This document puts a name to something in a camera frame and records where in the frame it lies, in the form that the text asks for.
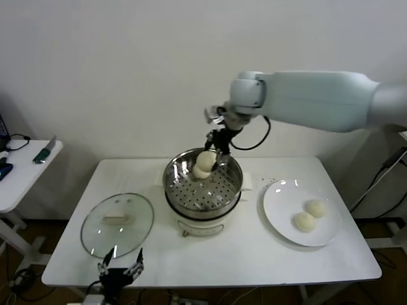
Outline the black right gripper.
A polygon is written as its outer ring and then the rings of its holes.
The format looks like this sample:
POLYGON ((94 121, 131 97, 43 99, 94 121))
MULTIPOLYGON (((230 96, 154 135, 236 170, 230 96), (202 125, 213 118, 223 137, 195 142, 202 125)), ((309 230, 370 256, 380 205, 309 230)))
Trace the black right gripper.
POLYGON ((230 130, 227 128, 212 130, 206 135, 205 150, 209 150, 213 144, 217 150, 215 163, 213 165, 214 171, 217 169, 227 169, 230 155, 223 154, 222 152, 230 152, 230 143, 236 135, 236 130, 230 130))

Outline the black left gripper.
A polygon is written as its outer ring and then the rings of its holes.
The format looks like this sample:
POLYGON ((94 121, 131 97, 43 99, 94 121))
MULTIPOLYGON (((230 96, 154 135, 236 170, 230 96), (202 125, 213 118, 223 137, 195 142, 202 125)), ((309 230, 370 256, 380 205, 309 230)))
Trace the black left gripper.
POLYGON ((144 271, 143 248, 139 250, 136 261, 127 270, 125 268, 108 269, 114 253, 115 248, 113 247, 97 265, 99 273, 103 273, 100 275, 100 283, 104 304, 118 304, 123 288, 130 285, 144 271))

